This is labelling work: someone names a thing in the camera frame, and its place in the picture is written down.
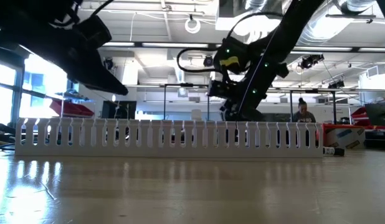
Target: table surface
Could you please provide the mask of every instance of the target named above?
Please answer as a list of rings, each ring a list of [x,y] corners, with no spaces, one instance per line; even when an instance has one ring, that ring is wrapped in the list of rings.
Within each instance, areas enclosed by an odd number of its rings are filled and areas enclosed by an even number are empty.
[[[258,161],[0,151],[0,223],[385,223],[385,151]]]

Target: woman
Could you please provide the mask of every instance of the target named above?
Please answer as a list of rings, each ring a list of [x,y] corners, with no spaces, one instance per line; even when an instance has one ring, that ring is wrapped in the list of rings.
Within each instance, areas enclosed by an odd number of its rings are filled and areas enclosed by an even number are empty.
[[[307,103],[302,98],[299,98],[298,108],[299,108],[299,111],[292,116],[292,122],[303,122],[303,123],[316,122],[315,116],[311,112],[307,111]]]

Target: ceiling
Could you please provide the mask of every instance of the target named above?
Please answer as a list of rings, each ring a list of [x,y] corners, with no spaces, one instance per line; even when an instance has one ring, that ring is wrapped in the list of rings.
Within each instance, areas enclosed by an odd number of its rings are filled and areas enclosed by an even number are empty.
[[[88,17],[99,6],[99,1],[84,1],[79,16]],[[227,35],[226,30],[216,30],[217,0],[115,0],[99,13],[100,18],[109,28],[114,42],[182,42],[182,43],[221,43]],[[185,23],[189,14],[201,21],[198,33],[186,31]],[[364,14],[374,14],[376,19],[371,24],[364,20],[355,20],[342,32],[325,42],[327,46],[348,47],[385,47],[385,21],[377,5]],[[117,65],[125,63],[127,51],[133,51],[141,64],[139,81],[141,84],[159,84],[176,82],[174,62],[168,60],[167,49],[105,47],[100,49],[106,56],[112,55]],[[191,53],[191,68],[202,66],[206,53]],[[365,68],[385,66],[385,54],[324,53],[325,61],[305,70],[295,72],[294,61],[301,55],[291,55],[287,59],[290,74],[275,80],[274,86],[318,87],[328,84],[331,77],[344,78],[346,87],[357,86],[358,75]],[[207,82],[208,73],[186,74],[190,82]]]

